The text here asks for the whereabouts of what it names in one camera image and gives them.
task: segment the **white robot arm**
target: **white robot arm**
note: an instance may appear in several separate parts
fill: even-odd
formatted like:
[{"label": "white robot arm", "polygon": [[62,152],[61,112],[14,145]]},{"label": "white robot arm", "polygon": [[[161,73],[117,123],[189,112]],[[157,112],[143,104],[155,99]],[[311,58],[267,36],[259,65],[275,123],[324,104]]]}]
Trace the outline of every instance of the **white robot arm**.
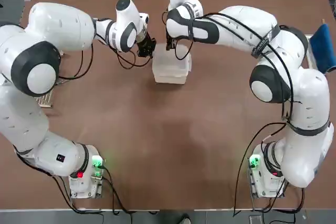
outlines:
[{"label": "white robot arm", "polygon": [[48,119],[33,97],[48,93],[59,73],[61,50],[85,50],[96,38],[128,52],[152,56],[155,39],[146,32],[148,15],[131,0],[119,0],[117,20],[92,19],[76,8],[38,3],[29,24],[0,23],[0,132],[16,153],[52,175],[69,176],[71,195],[95,197],[101,185],[102,158],[95,147],[69,141],[49,131]]},{"label": "white robot arm", "polygon": [[308,49],[305,35],[295,28],[279,26],[272,14],[256,8],[232,6],[203,16],[198,0],[170,1],[167,50],[174,48],[179,39],[189,39],[249,52],[258,58],[249,81],[253,94],[263,102],[283,103],[292,97],[295,101],[286,136],[267,144],[265,149],[258,145],[254,150],[257,164],[253,173],[258,196],[275,197],[279,191],[281,195],[284,178],[296,187],[307,187],[330,147],[334,128],[329,121],[329,87],[325,76],[318,70],[301,67]]}]

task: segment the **blue towel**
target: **blue towel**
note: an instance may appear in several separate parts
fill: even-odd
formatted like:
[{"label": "blue towel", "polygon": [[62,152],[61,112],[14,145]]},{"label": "blue towel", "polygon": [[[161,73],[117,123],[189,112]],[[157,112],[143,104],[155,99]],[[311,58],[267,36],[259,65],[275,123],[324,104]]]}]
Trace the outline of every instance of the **blue towel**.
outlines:
[{"label": "blue towel", "polygon": [[320,72],[325,74],[336,69],[336,59],[327,24],[320,26],[310,38],[310,45]]}]

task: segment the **table surface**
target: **table surface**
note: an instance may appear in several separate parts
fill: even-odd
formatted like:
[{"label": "table surface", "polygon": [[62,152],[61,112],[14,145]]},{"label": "table surface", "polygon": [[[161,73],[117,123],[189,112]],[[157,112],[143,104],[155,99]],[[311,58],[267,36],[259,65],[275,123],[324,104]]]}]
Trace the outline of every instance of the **table surface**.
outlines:
[{"label": "table surface", "polygon": [[[115,18],[118,0],[32,0],[71,5],[92,17]],[[133,0],[150,15],[149,32],[165,42],[161,14],[169,0]],[[333,41],[336,24],[328,0],[200,0],[205,13],[247,5],[274,14],[280,24],[313,34],[325,19]],[[266,104],[250,91],[248,80],[256,60],[222,46],[195,44],[193,70],[183,86],[156,84],[151,65],[124,70],[116,55],[97,41],[91,70],[76,81],[55,88],[54,108],[46,110],[50,130],[69,140],[92,144],[129,209],[228,209],[233,207],[237,170],[252,136],[266,123],[280,120],[281,106]],[[63,75],[75,73],[80,53],[63,60]],[[90,51],[85,52],[85,66]],[[336,74],[328,75],[331,121],[336,117]],[[265,130],[254,146],[275,128]],[[67,208],[54,181],[24,166],[1,137],[0,209]],[[306,189],[305,208],[336,208],[336,144],[318,176]],[[103,199],[80,200],[78,207],[111,208],[109,190]],[[276,207],[295,208],[300,190],[289,187]],[[258,200],[263,207],[267,200]],[[251,208],[246,164],[240,177],[238,208]]]}]

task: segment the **black cable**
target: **black cable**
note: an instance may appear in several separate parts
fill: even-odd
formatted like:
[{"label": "black cable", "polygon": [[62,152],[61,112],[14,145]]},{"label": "black cable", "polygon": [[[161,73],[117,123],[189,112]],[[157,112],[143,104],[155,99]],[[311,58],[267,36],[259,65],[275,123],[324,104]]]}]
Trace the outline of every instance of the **black cable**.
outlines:
[{"label": "black cable", "polygon": [[296,223],[296,214],[293,214],[293,216],[294,216],[293,221],[273,220],[273,221],[271,221],[269,224],[272,224],[272,223],[274,223],[274,222],[281,222],[281,223],[287,223],[287,224],[295,224],[295,223]]},{"label": "black cable", "polygon": [[[252,142],[256,139],[256,137],[259,135],[259,133],[266,127],[270,126],[270,125],[283,125],[284,123],[281,122],[281,123],[268,123],[266,125],[264,125],[255,135],[254,137],[252,138],[252,140],[250,141],[250,143],[248,144],[245,152],[244,152],[244,155],[243,155],[243,158],[241,159],[241,163],[240,163],[240,166],[239,166],[239,169],[238,169],[238,175],[237,175],[237,180],[236,180],[236,188],[235,188],[235,199],[234,199],[234,208],[233,208],[233,217],[235,217],[237,214],[239,214],[241,211],[238,211],[236,212],[236,206],[237,206],[237,188],[238,188],[238,182],[239,182],[239,174],[240,174],[240,170],[242,168],[242,165],[243,165],[243,162],[244,162],[244,159],[245,159],[245,156],[246,156],[246,153],[249,149],[249,147],[251,146]],[[276,133],[278,133],[279,130],[273,132],[271,134],[271,136],[274,136]]]},{"label": "black cable", "polygon": [[[100,36],[99,34],[96,34],[96,35],[97,35],[101,40],[105,41],[105,39],[104,39],[102,36]],[[130,61],[126,60],[125,58],[123,58],[123,57],[118,53],[118,51],[117,51],[116,49],[114,49],[113,47],[111,47],[110,43],[108,43],[108,44],[106,45],[106,44],[104,44],[104,43],[101,42],[101,41],[99,41],[99,42],[102,43],[102,44],[105,45],[105,46],[108,46],[108,47],[109,47],[109,48],[110,48],[110,49],[117,55],[117,58],[118,58],[118,61],[119,61],[120,65],[121,65],[121,67],[124,68],[124,69],[127,69],[127,70],[132,69],[133,67],[138,67],[138,68],[144,67],[144,66],[146,66],[146,65],[150,62],[150,60],[152,59],[152,57],[149,57],[148,60],[147,60],[145,63],[138,65],[138,64],[135,64],[135,62],[136,62],[137,59],[136,59],[135,53],[134,53],[133,51],[130,51],[130,52],[134,55],[134,62],[130,62]],[[124,65],[121,63],[121,60],[123,60],[124,62],[128,63],[128,64],[131,65],[131,66],[130,66],[130,67],[126,67],[126,66],[124,66]]]},{"label": "black cable", "polygon": [[165,11],[162,13],[162,16],[161,16],[161,18],[162,18],[162,23],[163,23],[164,25],[166,25],[166,22],[164,21],[163,16],[164,16],[166,13],[167,13],[167,11],[165,10]]},{"label": "black cable", "polygon": [[303,204],[305,203],[305,189],[301,188],[301,202],[300,205],[297,207],[295,210],[281,210],[281,209],[276,209],[277,212],[282,212],[283,214],[297,214],[301,209],[303,208]]},{"label": "black cable", "polygon": [[129,211],[129,210],[127,210],[127,209],[125,208],[125,206],[122,204],[122,202],[121,202],[121,200],[120,200],[120,197],[119,197],[119,195],[118,195],[116,189],[114,188],[113,180],[112,180],[112,176],[111,176],[110,171],[109,171],[106,167],[104,167],[104,166],[99,166],[98,168],[102,168],[102,169],[104,169],[104,170],[108,173],[110,180],[106,179],[105,177],[103,177],[103,180],[105,180],[105,181],[107,181],[107,182],[109,183],[109,185],[110,185],[110,187],[111,187],[111,189],[112,189],[112,197],[114,198],[114,195],[115,195],[115,197],[117,198],[117,201],[118,201],[119,206],[121,207],[121,209],[122,209],[126,214],[130,215],[130,217],[131,217],[131,224],[133,224],[133,214],[136,213],[136,212],[135,212],[135,211]]},{"label": "black cable", "polygon": [[84,71],[84,73],[78,75],[78,76],[73,76],[73,77],[63,77],[63,76],[58,76],[59,78],[61,79],[64,79],[64,80],[77,80],[79,78],[82,78],[83,76],[85,76],[87,74],[87,72],[90,70],[91,68],[91,65],[92,65],[92,62],[93,62],[93,44],[91,44],[91,60],[90,60],[90,63],[89,63],[89,66],[88,68]]},{"label": "black cable", "polygon": [[82,55],[81,55],[81,59],[80,59],[80,66],[79,66],[78,71],[75,73],[74,77],[76,77],[79,74],[80,70],[82,69],[83,60],[84,60],[84,56],[83,56],[83,51],[82,51]]},{"label": "black cable", "polygon": [[176,45],[175,45],[175,49],[174,49],[175,57],[176,57],[178,60],[184,60],[185,57],[187,57],[187,55],[190,53],[190,50],[191,50],[191,48],[193,47],[194,42],[193,42],[193,41],[191,42],[190,47],[189,47],[187,53],[185,54],[185,56],[183,56],[182,58],[179,58],[179,57],[177,56],[177,53],[176,53],[177,43],[179,43],[179,41],[180,41],[180,39],[178,39],[178,40],[176,41]]}]

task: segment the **plastic box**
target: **plastic box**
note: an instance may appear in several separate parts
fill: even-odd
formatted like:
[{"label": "plastic box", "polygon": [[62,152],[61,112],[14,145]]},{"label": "plastic box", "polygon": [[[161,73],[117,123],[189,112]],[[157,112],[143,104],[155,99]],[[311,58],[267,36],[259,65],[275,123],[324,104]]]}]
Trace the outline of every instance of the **plastic box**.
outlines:
[{"label": "plastic box", "polygon": [[[185,45],[177,45],[176,54],[179,58],[187,52]],[[178,60],[174,49],[167,51],[166,44],[157,44],[153,53],[152,70],[155,82],[184,84],[191,71],[191,55],[189,53],[183,60]]]}]

